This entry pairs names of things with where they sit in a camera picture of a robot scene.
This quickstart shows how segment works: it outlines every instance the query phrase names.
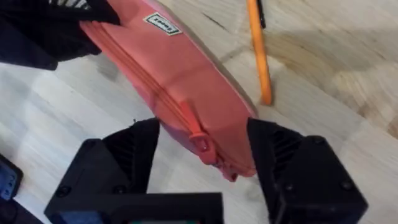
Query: wooden surface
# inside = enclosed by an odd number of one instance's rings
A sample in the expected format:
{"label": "wooden surface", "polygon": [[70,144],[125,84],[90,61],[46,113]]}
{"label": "wooden surface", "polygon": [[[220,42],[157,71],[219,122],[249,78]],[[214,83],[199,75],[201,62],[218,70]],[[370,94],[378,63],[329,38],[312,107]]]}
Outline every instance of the wooden surface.
{"label": "wooden surface", "polygon": [[[161,2],[210,49],[262,119],[329,140],[370,204],[361,223],[396,223],[395,1],[264,1],[272,107],[259,102],[245,1]],[[61,63],[56,72],[2,64],[0,95],[0,152],[25,172],[17,201],[45,223],[45,205],[81,142],[152,116],[103,55]],[[149,191],[222,191],[226,223],[267,223],[256,178],[230,184],[165,131]]]}

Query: black object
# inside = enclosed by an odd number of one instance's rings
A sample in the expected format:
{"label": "black object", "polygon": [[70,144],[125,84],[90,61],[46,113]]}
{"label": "black object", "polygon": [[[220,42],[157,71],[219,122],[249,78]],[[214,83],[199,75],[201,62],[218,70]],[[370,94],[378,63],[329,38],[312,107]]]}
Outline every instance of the black object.
{"label": "black object", "polygon": [[22,171],[0,154],[0,197],[7,201],[14,198],[22,176]]}
{"label": "black object", "polygon": [[159,120],[149,119],[103,140],[86,140],[45,209],[49,220],[222,224],[221,194],[146,194],[159,129]]}
{"label": "black object", "polygon": [[0,62],[55,70],[58,62],[101,51],[80,29],[79,21],[120,24],[106,0],[78,7],[53,0],[0,2]]}
{"label": "black object", "polygon": [[357,223],[368,204],[320,136],[249,119],[248,134],[271,224]]}
{"label": "black object", "polygon": [[264,8],[262,7],[262,0],[257,0],[257,6],[259,8],[261,27],[265,29],[267,28],[267,24],[266,24],[266,17],[264,15]]}

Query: black fabric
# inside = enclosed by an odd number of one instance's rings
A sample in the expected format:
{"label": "black fabric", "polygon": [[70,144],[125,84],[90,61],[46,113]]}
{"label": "black fabric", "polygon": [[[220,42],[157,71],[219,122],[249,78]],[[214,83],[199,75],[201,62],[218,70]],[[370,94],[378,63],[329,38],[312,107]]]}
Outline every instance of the black fabric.
{"label": "black fabric", "polygon": [[83,7],[56,0],[2,0],[0,20],[0,61],[48,70],[55,70],[58,62],[101,52],[79,21],[120,24],[106,0],[86,0]]}

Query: zipper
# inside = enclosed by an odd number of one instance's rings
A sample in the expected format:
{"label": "zipper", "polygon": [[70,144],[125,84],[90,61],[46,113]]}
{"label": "zipper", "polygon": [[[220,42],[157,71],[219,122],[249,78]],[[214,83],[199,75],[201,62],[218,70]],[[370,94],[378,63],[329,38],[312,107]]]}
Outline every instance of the zipper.
{"label": "zipper", "polygon": [[102,44],[108,46],[108,50],[123,62],[126,67],[134,71],[134,73],[139,77],[140,81],[150,88],[155,93],[158,94],[158,99],[162,101],[169,110],[180,120],[180,123],[185,127],[185,129],[191,132],[189,140],[195,145],[197,151],[195,152],[201,161],[206,165],[214,165],[219,167],[223,171],[224,163],[218,158],[215,144],[210,136],[204,132],[198,122],[198,118],[194,114],[192,107],[189,102],[184,101],[177,103],[167,91],[150,75],[145,69],[143,69],[130,55],[128,55],[118,44],[115,44],[112,37],[108,35],[102,28],[102,25],[98,22],[92,22],[95,29],[91,30],[102,36],[102,38],[97,39],[97,41],[102,42]]}

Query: pink zipper pull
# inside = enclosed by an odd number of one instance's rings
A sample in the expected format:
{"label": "pink zipper pull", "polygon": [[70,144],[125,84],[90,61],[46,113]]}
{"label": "pink zipper pull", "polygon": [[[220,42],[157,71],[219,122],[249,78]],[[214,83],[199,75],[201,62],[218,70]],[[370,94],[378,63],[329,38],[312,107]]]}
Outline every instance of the pink zipper pull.
{"label": "pink zipper pull", "polygon": [[197,117],[193,113],[191,106],[187,101],[180,103],[181,111],[188,122],[188,128],[191,131],[189,140],[196,146],[196,154],[200,160],[206,165],[214,165],[217,163],[217,153],[215,145],[210,136],[203,132]]}

